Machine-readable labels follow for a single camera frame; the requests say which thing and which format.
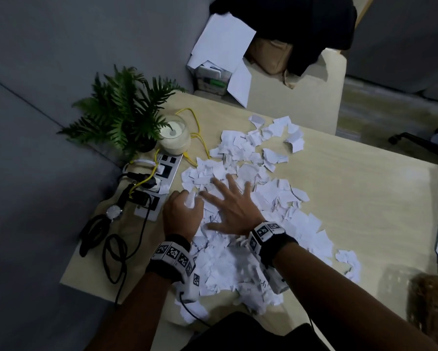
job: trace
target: gray wall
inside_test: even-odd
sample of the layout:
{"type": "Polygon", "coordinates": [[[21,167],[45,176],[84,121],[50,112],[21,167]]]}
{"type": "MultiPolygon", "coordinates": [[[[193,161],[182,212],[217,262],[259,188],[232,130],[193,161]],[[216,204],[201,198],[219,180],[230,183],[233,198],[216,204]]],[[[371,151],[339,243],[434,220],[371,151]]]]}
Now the gray wall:
{"type": "Polygon", "coordinates": [[[438,0],[374,0],[358,25],[347,74],[409,93],[438,81],[438,0]]]}
{"type": "Polygon", "coordinates": [[[81,350],[109,306],[58,281],[119,169],[55,135],[96,71],[192,90],[211,0],[0,0],[0,350],[81,350]]]}

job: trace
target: watch face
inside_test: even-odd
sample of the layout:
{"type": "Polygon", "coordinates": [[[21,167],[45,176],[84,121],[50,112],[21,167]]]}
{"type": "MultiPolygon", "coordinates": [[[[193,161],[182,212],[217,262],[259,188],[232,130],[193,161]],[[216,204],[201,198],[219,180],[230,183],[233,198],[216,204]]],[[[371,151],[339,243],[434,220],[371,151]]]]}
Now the watch face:
{"type": "Polygon", "coordinates": [[[109,208],[107,208],[105,215],[107,216],[107,218],[114,220],[122,214],[122,211],[123,210],[119,206],[111,205],[109,208]]]}

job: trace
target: chair leg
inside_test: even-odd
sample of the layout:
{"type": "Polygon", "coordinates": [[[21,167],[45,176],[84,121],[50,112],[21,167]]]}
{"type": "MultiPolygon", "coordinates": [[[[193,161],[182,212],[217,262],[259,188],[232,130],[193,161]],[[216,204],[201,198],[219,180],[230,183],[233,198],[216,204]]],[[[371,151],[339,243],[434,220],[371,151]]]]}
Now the chair leg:
{"type": "Polygon", "coordinates": [[[411,142],[416,143],[417,145],[420,145],[421,147],[427,149],[429,152],[432,152],[432,153],[438,155],[438,144],[432,143],[429,140],[420,138],[420,137],[415,136],[415,135],[410,134],[410,133],[404,132],[404,133],[401,133],[401,134],[393,135],[392,137],[390,137],[388,139],[388,141],[391,144],[396,145],[397,142],[399,140],[401,140],[401,138],[409,139],[411,142]]]}

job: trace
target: hand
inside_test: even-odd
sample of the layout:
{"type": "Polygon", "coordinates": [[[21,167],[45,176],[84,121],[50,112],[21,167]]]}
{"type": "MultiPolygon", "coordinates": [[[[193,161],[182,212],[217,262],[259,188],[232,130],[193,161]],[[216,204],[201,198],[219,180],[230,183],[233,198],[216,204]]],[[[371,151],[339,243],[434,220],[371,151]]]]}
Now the hand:
{"type": "Polygon", "coordinates": [[[266,220],[250,198],[250,182],[245,183],[245,191],[241,194],[232,175],[227,174],[226,177],[229,188],[218,179],[212,179],[214,185],[224,196],[224,200],[206,191],[199,193],[205,200],[218,207],[221,212],[222,223],[208,223],[207,228],[226,234],[248,235],[253,228],[266,220]]]}
{"type": "Polygon", "coordinates": [[[186,189],[182,192],[172,192],[169,199],[164,203],[162,215],[165,235],[179,234],[192,242],[203,219],[204,201],[197,196],[195,206],[191,209],[185,206],[187,196],[188,191],[186,189]]]}

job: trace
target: glass candle jar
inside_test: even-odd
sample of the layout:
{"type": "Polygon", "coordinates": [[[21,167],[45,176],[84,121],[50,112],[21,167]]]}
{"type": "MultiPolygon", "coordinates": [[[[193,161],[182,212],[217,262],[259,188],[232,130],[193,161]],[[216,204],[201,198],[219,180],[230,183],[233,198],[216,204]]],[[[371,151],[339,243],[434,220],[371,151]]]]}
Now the glass candle jar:
{"type": "Polygon", "coordinates": [[[164,116],[170,127],[161,128],[159,143],[172,155],[180,155],[188,150],[191,143],[190,131],[185,121],[176,115],[164,116]]]}

